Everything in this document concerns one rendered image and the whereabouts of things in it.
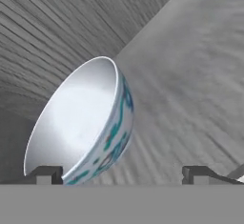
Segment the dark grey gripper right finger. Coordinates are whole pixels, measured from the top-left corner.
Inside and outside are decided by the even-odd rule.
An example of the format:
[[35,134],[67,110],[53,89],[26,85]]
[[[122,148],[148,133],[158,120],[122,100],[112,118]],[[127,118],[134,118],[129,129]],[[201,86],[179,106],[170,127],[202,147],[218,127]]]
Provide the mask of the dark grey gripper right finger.
[[206,166],[184,166],[182,168],[184,185],[241,185],[241,182],[215,173]]

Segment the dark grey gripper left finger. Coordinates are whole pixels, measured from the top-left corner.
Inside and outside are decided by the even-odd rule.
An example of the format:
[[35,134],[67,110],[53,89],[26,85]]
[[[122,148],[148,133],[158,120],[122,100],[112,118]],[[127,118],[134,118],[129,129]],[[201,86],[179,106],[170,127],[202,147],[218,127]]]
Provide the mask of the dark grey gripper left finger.
[[27,175],[29,184],[36,184],[37,178],[46,177],[51,185],[62,185],[63,168],[61,166],[39,166]]

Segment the white bowl with teal pattern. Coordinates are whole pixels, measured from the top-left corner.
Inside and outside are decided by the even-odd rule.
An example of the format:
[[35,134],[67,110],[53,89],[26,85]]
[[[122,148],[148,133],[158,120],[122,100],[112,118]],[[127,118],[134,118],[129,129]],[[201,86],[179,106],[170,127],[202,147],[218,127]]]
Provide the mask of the white bowl with teal pattern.
[[134,104],[129,83],[108,56],[75,69],[38,116],[25,151],[23,173],[63,168],[66,186],[85,184],[107,171],[129,148]]

